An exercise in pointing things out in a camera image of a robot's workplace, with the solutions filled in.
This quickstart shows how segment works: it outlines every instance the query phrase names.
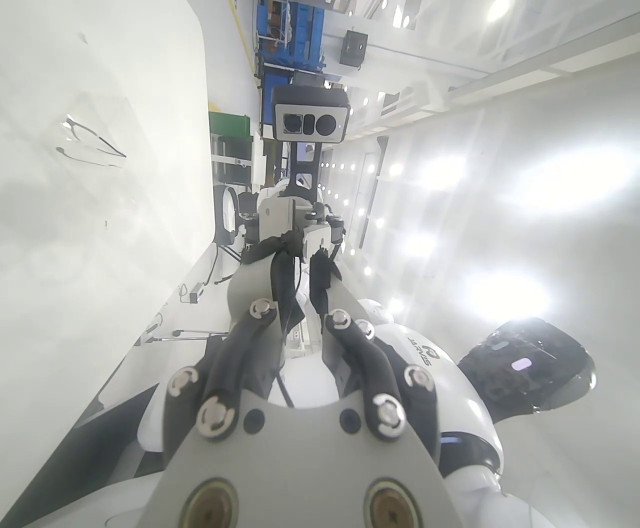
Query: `jarvis logo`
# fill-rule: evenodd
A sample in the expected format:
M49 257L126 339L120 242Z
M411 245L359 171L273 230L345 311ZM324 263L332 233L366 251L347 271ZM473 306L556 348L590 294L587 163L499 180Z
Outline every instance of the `jarvis logo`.
M411 339L410 337L407 337L407 339L413 345L413 348L415 348L418 351L418 354L420 354L422 361L428 367L431 366L431 360L429 358L440 359L440 356L438 355L438 353L430 346L418 345L417 341Z

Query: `light fixture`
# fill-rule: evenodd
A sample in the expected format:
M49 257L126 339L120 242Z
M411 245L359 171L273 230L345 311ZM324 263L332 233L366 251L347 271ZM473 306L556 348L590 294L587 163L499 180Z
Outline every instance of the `light fixture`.
M392 22L394 28L399 28L402 26L402 9L400 6L396 6L396 10L394 12L394 21Z
M404 310L404 304L400 299L391 299L388 310L392 314L399 314Z
M461 156L442 156L427 163L422 185L432 191L452 189L465 173L467 160Z
M616 147L569 152L526 171L515 199L544 212L572 211L624 187L637 164L630 152Z
M471 277L467 301L473 311L496 324L542 316L549 306L544 288L533 278L515 271Z
M391 176L399 176L400 174L402 174L403 168L404 167L401 164L394 163L389 169L389 174L391 174Z
M511 0L495 0L487 13L487 20L495 22L507 14L511 8Z

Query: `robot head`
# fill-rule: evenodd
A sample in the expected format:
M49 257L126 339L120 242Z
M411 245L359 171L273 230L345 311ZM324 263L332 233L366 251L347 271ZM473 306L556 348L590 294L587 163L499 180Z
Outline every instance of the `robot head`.
M537 317L505 323L459 367L494 423L567 405L596 382L593 359L582 345Z

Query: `white tabletop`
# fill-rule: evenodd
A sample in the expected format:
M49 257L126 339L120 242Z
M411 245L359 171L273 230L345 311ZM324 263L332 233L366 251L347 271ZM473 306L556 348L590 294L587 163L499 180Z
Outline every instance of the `white tabletop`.
M3 5L0 517L213 238L204 64L186 0Z

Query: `black speaker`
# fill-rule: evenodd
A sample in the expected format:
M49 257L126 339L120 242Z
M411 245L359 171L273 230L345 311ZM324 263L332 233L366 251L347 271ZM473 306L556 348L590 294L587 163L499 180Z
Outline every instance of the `black speaker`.
M367 38L365 33L347 31L342 40L342 51L340 52L340 64L360 68L364 62L364 54L367 51Z

